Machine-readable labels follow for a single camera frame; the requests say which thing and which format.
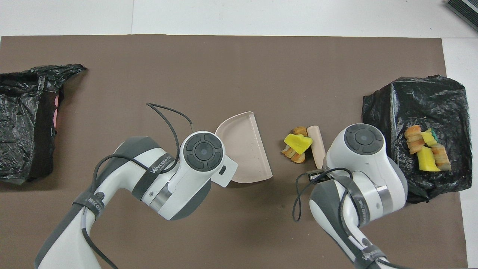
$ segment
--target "yellow sponge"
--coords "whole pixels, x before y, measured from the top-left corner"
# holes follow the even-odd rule
[[[425,132],[422,132],[422,137],[423,137],[423,140],[425,141],[425,143],[428,145],[428,146],[433,146],[433,145],[436,145],[438,142],[435,140],[435,138],[433,137],[433,134],[432,134],[432,129],[428,129],[426,130]]]
[[[298,154],[304,153],[312,145],[312,138],[305,137],[303,134],[288,134],[284,142],[289,145]]]
[[[435,164],[435,157],[433,157],[432,149],[422,146],[422,149],[417,152],[418,166],[421,171],[439,172],[440,169]]]

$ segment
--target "brown surface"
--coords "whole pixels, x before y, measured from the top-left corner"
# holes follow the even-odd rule
[[[120,268],[352,268],[308,203],[302,220],[292,221],[294,180],[314,163],[308,152],[304,164],[294,164],[280,153],[281,141],[296,126],[316,124],[328,148],[339,131],[360,122],[362,95],[400,76],[445,75],[441,40],[409,38],[4,36],[0,63],[0,72],[89,68],[65,87],[53,173],[20,187],[0,185],[0,268],[9,269],[33,267],[96,163],[124,139],[149,135],[174,154],[169,129],[146,102],[178,109],[209,131],[255,112],[274,177],[214,185],[191,216],[175,222],[119,191],[92,239]],[[187,122],[167,115],[184,139]],[[457,193],[409,205],[363,231],[392,262],[467,266]]]

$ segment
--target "dustpan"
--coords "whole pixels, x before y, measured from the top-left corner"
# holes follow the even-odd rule
[[[227,156],[238,164],[232,181],[253,183],[272,177],[253,112],[228,118],[219,125],[216,135],[224,143]]]

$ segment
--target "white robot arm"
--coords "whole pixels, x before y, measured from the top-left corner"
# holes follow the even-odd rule
[[[205,131],[185,139],[174,167],[174,158],[145,136],[127,139],[115,154],[124,157],[112,158],[98,176],[98,187],[88,188],[74,201],[40,249],[34,262],[36,269],[99,269],[83,230],[89,234],[118,189],[129,190],[166,220],[177,220],[199,206],[211,181],[226,187],[238,166],[226,156],[222,141]]]
[[[354,124],[333,141],[324,159],[331,180],[318,183],[309,199],[315,220],[357,269],[391,267],[385,255],[359,230],[405,205],[407,182],[386,155],[385,138],[374,126]]]

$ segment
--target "velcro strap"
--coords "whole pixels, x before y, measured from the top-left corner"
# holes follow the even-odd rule
[[[93,214],[95,214],[95,219],[101,216],[105,205],[96,195],[92,194],[89,191],[84,191],[78,195],[78,197],[73,201],[73,203],[81,204],[86,206]]]
[[[370,222],[369,206],[367,205],[367,201],[365,201],[365,197],[363,197],[359,187],[356,185],[354,180],[349,177],[338,177],[335,180],[344,186],[344,188],[346,188],[350,193],[359,216],[358,226],[363,227],[367,225]]]
[[[159,176],[159,174],[174,161],[171,154],[166,153],[163,156],[159,157],[143,174],[138,183],[133,188],[131,192],[136,199],[140,200],[143,198],[144,193],[148,190],[154,180]]]
[[[385,254],[375,245],[366,247],[355,256],[355,269],[366,269],[380,257],[386,257]]]

